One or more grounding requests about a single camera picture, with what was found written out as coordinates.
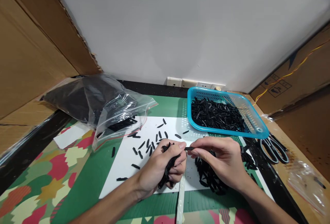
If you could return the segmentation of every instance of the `brown cardboard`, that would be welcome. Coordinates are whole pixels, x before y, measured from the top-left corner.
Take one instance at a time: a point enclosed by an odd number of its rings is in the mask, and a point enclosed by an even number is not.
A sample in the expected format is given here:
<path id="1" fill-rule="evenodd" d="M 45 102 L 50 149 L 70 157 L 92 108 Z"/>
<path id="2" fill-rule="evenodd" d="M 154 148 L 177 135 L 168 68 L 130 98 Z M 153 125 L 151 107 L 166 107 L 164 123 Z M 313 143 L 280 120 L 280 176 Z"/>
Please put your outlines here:
<path id="1" fill-rule="evenodd" d="M 322 29 L 296 55 L 289 58 L 270 77 L 268 77 L 252 93 L 256 99 L 264 92 L 268 84 L 289 74 L 317 46 L 330 39 L 330 25 Z M 280 111 L 298 100 L 312 94 L 330 83 L 330 43 L 316 50 L 307 61 L 292 75 L 286 77 L 270 89 L 258 100 L 258 106 L 268 115 Z"/>
<path id="2" fill-rule="evenodd" d="M 276 118 L 276 123 L 314 164 L 330 180 L 330 87 L 301 100 L 295 108 Z"/>
<path id="3" fill-rule="evenodd" d="M 37 126 L 56 111 L 45 101 L 32 100 L 0 120 L 1 124 Z"/>
<path id="4" fill-rule="evenodd" d="M 0 118 L 78 72 L 15 0 L 0 0 Z"/>
<path id="5" fill-rule="evenodd" d="M 60 0 L 17 0 L 81 75 L 101 72 Z"/>
<path id="6" fill-rule="evenodd" d="M 26 136 L 32 129 L 33 126 L 29 125 L 0 125 L 0 155 Z"/>

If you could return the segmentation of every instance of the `power strip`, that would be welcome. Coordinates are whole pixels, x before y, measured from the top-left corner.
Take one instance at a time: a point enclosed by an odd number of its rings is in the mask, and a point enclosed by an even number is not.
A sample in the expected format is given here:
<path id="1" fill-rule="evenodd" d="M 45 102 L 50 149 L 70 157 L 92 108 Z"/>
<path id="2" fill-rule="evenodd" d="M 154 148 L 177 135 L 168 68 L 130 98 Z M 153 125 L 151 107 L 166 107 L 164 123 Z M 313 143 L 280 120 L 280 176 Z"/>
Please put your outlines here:
<path id="1" fill-rule="evenodd" d="M 200 82 L 195 80 L 187 80 L 187 79 L 180 79 L 174 77 L 167 77 L 167 86 L 184 87 L 184 88 L 202 87 L 208 89 L 217 89 L 219 91 L 224 91 L 226 88 L 226 86 L 222 84 Z"/>

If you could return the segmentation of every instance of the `shipping label print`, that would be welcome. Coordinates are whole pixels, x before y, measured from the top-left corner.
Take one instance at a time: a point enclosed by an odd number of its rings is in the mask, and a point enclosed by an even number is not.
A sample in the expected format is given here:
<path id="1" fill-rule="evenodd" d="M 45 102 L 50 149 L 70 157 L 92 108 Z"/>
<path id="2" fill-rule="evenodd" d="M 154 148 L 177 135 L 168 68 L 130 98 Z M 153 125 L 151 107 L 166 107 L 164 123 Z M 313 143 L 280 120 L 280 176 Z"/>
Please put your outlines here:
<path id="1" fill-rule="evenodd" d="M 267 78 L 263 84 L 262 87 L 263 88 L 267 88 L 268 85 L 270 85 L 271 83 L 277 81 L 279 79 L 279 77 L 276 74 L 272 74 L 269 78 Z M 288 90 L 290 87 L 292 87 L 291 84 L 287 83 L 284 80 L 279 81 L 278 83 L 276 83 L 274 86 L 272 86 L 270 89 L 268 89 L 268 92 L 274 97 L 278 97 L 280 94 L 282 94 L 283 92 L 285 92 L 286 90 Z"/>

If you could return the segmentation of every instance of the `left hand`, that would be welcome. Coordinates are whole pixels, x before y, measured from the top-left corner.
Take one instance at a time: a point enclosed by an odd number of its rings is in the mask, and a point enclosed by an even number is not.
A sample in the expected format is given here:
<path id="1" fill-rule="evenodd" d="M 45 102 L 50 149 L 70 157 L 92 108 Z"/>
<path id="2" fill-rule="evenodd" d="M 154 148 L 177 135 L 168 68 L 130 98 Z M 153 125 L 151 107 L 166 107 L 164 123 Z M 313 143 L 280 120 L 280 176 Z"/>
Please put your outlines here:
<path id="1" fill-rule="evenodd" d="M 162 146 L 167 146 L 171 142 L 171 145 L 167 151 L 163 153 Z M 137 184 L 137 196 L 142 200 L 151 196 L 158 187 L 158 183 L 162 179 L 165 168 L 174 156 L 180 154 L 180 157 L 175 160 L 174 167 L 169 171 L 169 178 L 174 184 L 180 182 L 182 175 L 186 170 L 187 155 L 184 150 L 186 147 L 185 142 L 176 142 L 169 139 L 163 139 L 155 151 L 152 153 L 147 164 L 133 177 Z M 167 187 L 172 189 L 170 183 L 166 183 Z"/>

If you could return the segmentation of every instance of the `white wall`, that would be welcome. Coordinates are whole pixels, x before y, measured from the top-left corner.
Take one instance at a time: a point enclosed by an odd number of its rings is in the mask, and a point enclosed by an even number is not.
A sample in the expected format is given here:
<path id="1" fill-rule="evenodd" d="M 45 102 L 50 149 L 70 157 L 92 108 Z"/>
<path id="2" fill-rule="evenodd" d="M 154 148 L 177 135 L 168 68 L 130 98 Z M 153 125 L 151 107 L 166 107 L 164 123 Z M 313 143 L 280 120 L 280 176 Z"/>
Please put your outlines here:
<path id="1" fill-rule="evenodd" d="M 102 69 L 249 92 L 330 18 L 330 0 L 64 0 Z"/>

